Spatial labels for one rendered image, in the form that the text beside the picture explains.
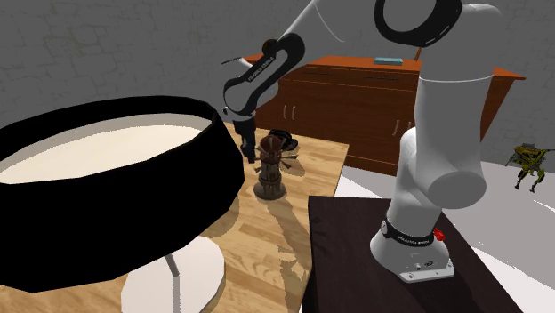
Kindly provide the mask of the black rounded object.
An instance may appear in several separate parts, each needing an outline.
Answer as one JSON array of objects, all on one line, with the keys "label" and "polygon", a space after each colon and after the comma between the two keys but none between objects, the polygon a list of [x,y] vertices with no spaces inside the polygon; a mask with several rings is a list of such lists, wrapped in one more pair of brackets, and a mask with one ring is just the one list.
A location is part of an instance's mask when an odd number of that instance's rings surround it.
[{"label": "black rounded object", "polygon": [[269,135],[274,135],[278,137],[282,143],[282,149],[284,151],[292,151],[298,147],[298,140],[294,139],[292,134],[285,130],[272,129],[269,131]]}]

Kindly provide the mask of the brown wooden spoked stand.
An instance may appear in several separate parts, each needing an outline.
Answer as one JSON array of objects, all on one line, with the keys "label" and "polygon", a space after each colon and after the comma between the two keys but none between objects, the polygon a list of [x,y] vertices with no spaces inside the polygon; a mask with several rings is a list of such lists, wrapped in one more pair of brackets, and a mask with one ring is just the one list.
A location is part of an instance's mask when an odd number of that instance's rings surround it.
[{"label": "brown wooden spoked stand", "polygon": [[297,155],[282,156],[283,146],[284,142],[278,136],[267,135],[256,148],[260,152],[256,160],[260,161],[261,165],[255,169],[258,182],[254,185],[253,192],[263,200],[277,200],[286,193],[280,165],[290,168],[291,165],[284,163],[282,159],[296,159]]}]

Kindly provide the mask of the orange-brown wooden sideboard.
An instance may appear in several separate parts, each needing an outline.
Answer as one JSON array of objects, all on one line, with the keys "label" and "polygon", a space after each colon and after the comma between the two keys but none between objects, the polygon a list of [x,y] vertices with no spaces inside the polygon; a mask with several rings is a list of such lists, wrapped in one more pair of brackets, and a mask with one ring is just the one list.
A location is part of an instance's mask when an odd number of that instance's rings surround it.
[{"label": "orange-brown wooden sideboard", "polygon": [[421,65],[324,57],[283,76],[277,95],[257,109],[256,125],[345,143],[345,165],[395,175],[400,137],[414,126]]}]

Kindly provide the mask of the dark brown robot stand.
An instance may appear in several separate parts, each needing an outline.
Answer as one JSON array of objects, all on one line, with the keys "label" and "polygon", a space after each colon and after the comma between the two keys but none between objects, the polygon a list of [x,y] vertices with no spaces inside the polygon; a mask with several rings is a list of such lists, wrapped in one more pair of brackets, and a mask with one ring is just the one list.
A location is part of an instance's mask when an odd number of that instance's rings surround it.
[{"label": "dark brown robot stand", "polygon": [[309,198],[312,270],[303,313],[523,313],[445,215],[436,225],[446,235],[453,277],[406,284],[383,268],[369,244],[389,204]]}]

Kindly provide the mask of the black shade table lamp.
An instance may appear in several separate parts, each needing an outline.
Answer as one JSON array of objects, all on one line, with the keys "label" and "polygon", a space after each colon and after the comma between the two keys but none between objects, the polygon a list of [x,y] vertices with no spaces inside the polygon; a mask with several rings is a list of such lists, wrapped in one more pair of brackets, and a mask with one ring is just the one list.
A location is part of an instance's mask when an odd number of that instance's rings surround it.
[{"label": "black shade table lamp", "polygon": [[224,278],[205,230],[244,181],[236,143],[201,100],[100,100],[1,127],[0,285],[125,277],[122,313],[201,313]]}]

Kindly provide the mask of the yellow robot figure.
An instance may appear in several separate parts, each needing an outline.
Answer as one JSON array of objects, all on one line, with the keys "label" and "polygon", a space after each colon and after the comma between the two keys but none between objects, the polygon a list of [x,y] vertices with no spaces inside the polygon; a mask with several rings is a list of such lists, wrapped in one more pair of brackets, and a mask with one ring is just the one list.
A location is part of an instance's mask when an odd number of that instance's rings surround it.
[{"label": "yellow robot figure", "polygon": [[505,166],[509,163],[520,165],[518,180],[515,189],[519,189],[520,183],[525,177],[534,176],[537,178],[530,188],[530,192],[535,193],[535,187],[541,183],[545,177],[545,170],[542,168],[542,163],[546,160],[546,154],[551,152],[551,149],[537,148],[534,144],[522,143],[514,148],[514,153],[511,155]]}]

